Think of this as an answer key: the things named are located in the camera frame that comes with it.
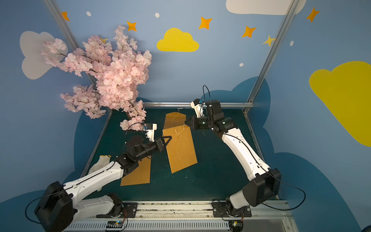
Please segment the right side table rail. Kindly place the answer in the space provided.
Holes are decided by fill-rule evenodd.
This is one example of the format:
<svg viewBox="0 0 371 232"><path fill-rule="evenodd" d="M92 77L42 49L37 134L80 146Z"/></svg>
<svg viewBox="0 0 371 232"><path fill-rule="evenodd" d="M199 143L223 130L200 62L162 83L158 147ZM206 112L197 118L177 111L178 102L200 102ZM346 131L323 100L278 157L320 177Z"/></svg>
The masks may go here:
<svg viewBox="0 0 371 232"><path fill-rule="evenodd" d="M248 115L247 115L247 113L246 113L245 111L243 111L243 115L244 115L244 118L245 118L246 123L247 123L247 125L248 125L249 131L250 131L250 134L251 134L251 136L252 136L252 140L253 140L253 142L254 142L254 145L255 145L255 148L256 148L256 152L257 152L258 156L259 156L259 157L260 157L264 162L266 162L265 157L264 157L264 154L262 153L262 150L261 150L260 144L259 144L258 139L257 139L257 137L256 137L255 131L254 131L253 126L252 126L252 124L251 124L251 121L250 121L250 119L249 119L249 117L248 117Z"/></svg>

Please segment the right round circuit board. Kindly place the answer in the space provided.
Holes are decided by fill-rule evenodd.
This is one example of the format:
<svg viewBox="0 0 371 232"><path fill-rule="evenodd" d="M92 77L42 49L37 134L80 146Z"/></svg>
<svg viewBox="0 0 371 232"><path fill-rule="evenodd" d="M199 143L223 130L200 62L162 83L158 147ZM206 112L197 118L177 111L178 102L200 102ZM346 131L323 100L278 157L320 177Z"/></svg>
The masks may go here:
<svg viewBox="0 0 371 232"><path fill-rule="evenodd" d="M243 222L242 221L229 221L229 232L242 232L243 230Z"/></svg>

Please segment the white work glove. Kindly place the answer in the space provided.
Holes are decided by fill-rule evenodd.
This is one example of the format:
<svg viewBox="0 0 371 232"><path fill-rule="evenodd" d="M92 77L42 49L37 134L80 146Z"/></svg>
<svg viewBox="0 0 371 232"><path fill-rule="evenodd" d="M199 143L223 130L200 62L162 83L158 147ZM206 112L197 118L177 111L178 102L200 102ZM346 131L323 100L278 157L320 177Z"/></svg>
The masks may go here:
<svg viewBox="0 0 371 232"><path fill-rule="evenodd" d="M92 165L92 167L90 168L88 175L98 171L101 168L105 168L105 166L109 165L110 162L111 162L110 155L99 156L98 161L94 165Z"/></svg>

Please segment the pink artificial blossom tree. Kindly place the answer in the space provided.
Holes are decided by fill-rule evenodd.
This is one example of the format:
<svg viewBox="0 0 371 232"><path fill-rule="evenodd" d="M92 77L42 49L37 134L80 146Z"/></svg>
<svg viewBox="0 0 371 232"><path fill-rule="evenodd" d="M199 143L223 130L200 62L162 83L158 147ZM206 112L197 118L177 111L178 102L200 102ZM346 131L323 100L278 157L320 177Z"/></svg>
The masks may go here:
<svg viewBox="0 0 371 232"><path fill-rule="evenodd" d="M45 41L41 55L46 64L81 76L87 73L96 80L94 85L73 87L73 94L61 94L65 108L74 113L84 111L91 119L105 115L106 108L123 111L128 119L120 123L122 130L142 131L146 119L143 101L137 100L138 86L149 79L152 63L150 51L137 50L137 41L124 34L119 25L114 40L117 48L94 35L71 53L64 54L61 39Z"/></svg>

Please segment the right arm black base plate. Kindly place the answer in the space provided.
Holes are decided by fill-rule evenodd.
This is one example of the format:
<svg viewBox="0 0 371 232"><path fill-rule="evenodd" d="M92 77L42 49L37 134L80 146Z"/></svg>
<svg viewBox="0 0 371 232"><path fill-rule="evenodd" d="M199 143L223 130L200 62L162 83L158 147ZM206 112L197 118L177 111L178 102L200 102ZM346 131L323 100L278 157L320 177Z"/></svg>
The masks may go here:
<svg viewBox="0 0 371 232"><path fill-rule="evenodd" d="M236 209L229 201L212 200L213 215L215 218L242 218L252 217L250 206L244 206Z"/></svg>

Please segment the diagonal aluminium bar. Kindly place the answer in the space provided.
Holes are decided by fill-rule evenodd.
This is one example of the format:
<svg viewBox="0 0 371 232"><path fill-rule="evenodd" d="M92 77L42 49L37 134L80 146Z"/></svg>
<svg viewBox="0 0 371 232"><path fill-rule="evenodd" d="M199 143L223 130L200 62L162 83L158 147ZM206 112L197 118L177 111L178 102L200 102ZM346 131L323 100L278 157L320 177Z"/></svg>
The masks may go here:
<svg viewBox="0 0 371 232"><path fill-rule="evenodd" d="M249 110L251 108L254 107L254 101L255 101L255 98L269 72L269 69L275 59L275 56L277 54L277 52L279 51L279 48L289 30L289 27L296 15L296 10L299 8L299 4L300 4L301 1L299 0L294 0L294 1L291 1L289 7L288 7L288 10L283 18L283 21L278 29L278 32L276 34L276 38L273 42L273 45L271 45L271 48L269 50L269 53L267 55L267 58L264 62L264 65L262 67L262 70L249 94L249 97L247 99L247 103L251 103L252 106L249 106L249 107L245 107L244 110L243 110L243 113L245 116L247 116Z"/></svg>
<svg viewBox="0 0 371 232"><path fill-rule="evenodd" d="M68 45L71 47L71 49L75 50L79 48L80 47L79 43L77 42L75 36L73 35L68 25L68 21L64 18L57 2L55 0L43 0L43 2L46 5L52 17L54 18L55 22L57 23L59 29L61 30L63 36L67 40Z"/></svg>

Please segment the right diagonal aluminium bar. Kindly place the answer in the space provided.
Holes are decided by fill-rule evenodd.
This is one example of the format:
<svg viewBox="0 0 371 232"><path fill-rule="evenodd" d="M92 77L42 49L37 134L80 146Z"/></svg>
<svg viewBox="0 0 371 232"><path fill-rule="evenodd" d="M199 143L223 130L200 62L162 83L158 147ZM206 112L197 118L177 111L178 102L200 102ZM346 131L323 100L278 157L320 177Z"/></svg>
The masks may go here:
<svg viewBox="0 0 371 232"><path fill-rule="evenodd" d="M255 101L255 98L269 72L269 69L275 59L275 56L277 54L277 52L279 51L279 48L289 30L289 27L296 15L296 10L299 8L299 4L300 4L301 1L299 0L294 0L294 1L291 1L289 7L288 7L288 10L283 18L283 21L278 29L278 32L276 34L276 38L273 42L273 45L271 45L271 48L269 50L269 53L267 55L267 58L264 62L264 65L262 67L262 70L249 94L249 97L247 99L247 103L251 103L252 106L249 106L249 107L245 107L244 110L243 110L243 113L245 116L247 116L249 110L251 108L254 107L254 101Z"/></svg>

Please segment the left diagonal aluminium bar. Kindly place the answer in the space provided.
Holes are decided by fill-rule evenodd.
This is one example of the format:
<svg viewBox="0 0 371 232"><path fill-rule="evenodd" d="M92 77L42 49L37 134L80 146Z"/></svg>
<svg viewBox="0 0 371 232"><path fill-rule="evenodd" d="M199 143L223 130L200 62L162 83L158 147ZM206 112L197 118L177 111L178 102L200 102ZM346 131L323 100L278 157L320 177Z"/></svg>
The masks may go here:
<svg viewBox="0 0 371 232"><path fill-rule="evenodd" d="M79 43L77 42L75 36L73 35L68 25L68 21L64 18L57 2L55 0L43 0L43 2L46 5L52 17L54 18L55 22L57 23L59 29L61 30L63 36L67 40L68 45L71 47L71 49L75 50L79 48L80 47Z"/></svg>

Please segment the back horizontal aluminium bar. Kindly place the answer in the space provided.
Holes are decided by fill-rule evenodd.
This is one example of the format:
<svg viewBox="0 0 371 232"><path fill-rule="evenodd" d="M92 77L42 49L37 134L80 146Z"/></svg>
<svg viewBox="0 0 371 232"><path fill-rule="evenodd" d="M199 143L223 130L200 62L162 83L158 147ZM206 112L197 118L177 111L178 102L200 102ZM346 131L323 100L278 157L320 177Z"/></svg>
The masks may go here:
<svg viewBox="0 0 371 232"><path fill-rule="evenodd" d="M252 102L221 102L222 108L252 108ZM190 102L143 102L146 108L191 108Z"/></svg>

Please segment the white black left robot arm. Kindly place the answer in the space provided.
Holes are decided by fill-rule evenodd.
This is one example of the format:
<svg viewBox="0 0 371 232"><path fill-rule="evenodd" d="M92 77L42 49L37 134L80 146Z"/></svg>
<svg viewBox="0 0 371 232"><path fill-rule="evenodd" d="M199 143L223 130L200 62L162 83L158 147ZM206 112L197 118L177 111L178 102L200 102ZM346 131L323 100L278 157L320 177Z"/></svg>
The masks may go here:
<svg viewBox="0 0 371 232"><path fill-rule="evenodd" d="M82 202L99 188L133 172L142 159L163 151L171 140L171 136L162 136L144 143L143 137L133 136L126 143L126 150L108 165L65 184L58 181L50 184L34 211L43 229L46 232L62 232L83 215L102 215L110 212L115 205L113 199L99 201L87 210Z"/></svg>

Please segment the table rail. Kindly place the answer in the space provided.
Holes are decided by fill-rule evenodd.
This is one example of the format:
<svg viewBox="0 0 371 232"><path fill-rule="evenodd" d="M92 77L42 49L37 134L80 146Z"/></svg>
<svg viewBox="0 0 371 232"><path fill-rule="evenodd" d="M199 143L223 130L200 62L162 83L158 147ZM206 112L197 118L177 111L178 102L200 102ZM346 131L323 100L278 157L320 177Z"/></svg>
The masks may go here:
<svg viewBox="0 0 371 232"><path fill-rule="evenodd" d="M261 150L260 144L259 144L258 139L257 139L257 137L256 137L255 131L254 131L253 126L252 126L252 124L251 124L251 121L250 121L250 119L249 119L249 117L248 117L248 115L247 115L247 113L246 113L245 111L243 111L243 115L244 115L244 118L245 118L246 123L247 123L247 125L248 125L249 131L250 131L250 134L251 134L251 136L252 136L252 140L253 140L253 142L254 142L254 145L255 145L255 148L256 148L256 152L257 152L258 156L259 156L259 157L260 157L264 162L266 162L265 157L264 157L264 154L262 153L262 150Z"/></svg>
<svg viewBox="0 0 371 232"><path fill-rule="evenodd" d="M77 180L88 173L88 167L110 117L111 115L108 114L98 119L91 119L84 113L80 116L73 145L74 171L68 175L65 182Z"/></svg>

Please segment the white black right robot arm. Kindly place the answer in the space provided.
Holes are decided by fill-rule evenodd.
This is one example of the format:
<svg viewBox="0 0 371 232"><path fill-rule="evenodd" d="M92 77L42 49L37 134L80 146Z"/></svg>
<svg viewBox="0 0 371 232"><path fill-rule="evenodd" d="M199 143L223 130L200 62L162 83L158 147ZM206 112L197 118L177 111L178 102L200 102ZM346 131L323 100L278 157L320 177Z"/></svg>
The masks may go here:
<svg viewBox="0 0 371 232"><path fill-rule="evenodd" d="M243 167L249 182L239 192L226 199L229 211L247 206L257 206L278 194L281 173L271 169L245 140L240 128L232 118L226 118L217 100L190 103L196 116L185 121L191 130L211 129L231 149Z"/></svg>

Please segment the kraft paper file bag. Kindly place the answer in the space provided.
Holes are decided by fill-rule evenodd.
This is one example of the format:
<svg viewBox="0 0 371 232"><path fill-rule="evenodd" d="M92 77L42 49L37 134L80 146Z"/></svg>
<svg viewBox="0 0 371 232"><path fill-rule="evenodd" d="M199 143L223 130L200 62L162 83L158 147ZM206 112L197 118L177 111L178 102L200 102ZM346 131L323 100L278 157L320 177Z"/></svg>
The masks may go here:
<svg viewBox="0 0 371 232"><path fill-rule="evenodd" d="M177 126L183 126L184 122L186 120L186 115L179 113L179 112L172 112L168 113L165 116L165 123L164 123L164 130L177 127Z"/></svg>
<svg viewBox="0 0 371 232"><path fill-rule="evenodd" d="M149 184L151 175L151 159L145 158L139 162L139 166L130 174L121 179L121 186L133 186Z"/></svg>
<svg viewBox="0 0 371 232"><path fill-rule="evenodd" d="M189 127L183 125L165 129L163 135L172 136L166 147L172 174L198 163Z"/></svg>

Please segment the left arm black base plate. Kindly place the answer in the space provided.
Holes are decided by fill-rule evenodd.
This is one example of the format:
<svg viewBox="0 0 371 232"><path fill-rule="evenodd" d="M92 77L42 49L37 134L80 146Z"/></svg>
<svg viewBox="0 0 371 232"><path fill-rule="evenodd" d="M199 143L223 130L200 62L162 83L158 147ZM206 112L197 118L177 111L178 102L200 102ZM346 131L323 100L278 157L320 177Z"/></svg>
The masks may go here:
<svg viewBox="0 0 371 232"><path fill-rule="evenodd" d="M97 215L96 218L135 218L138 203L115 203L107 214Z"/></svg>

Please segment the left side table rail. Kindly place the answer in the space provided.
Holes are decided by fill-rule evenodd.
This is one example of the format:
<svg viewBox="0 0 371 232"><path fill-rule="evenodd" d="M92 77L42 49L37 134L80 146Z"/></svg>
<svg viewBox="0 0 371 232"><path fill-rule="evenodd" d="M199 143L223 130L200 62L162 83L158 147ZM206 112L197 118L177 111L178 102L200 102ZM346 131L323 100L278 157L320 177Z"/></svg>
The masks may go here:
<svg viewBox="0 0 371 232"><path fill-rule="evenodd" d="M68 175L65 182L77 180L88 173L88 167L110 117L111 115L108 114L98 119L91 119L84 113L80 116L73 145L74 171Z"/></svg>

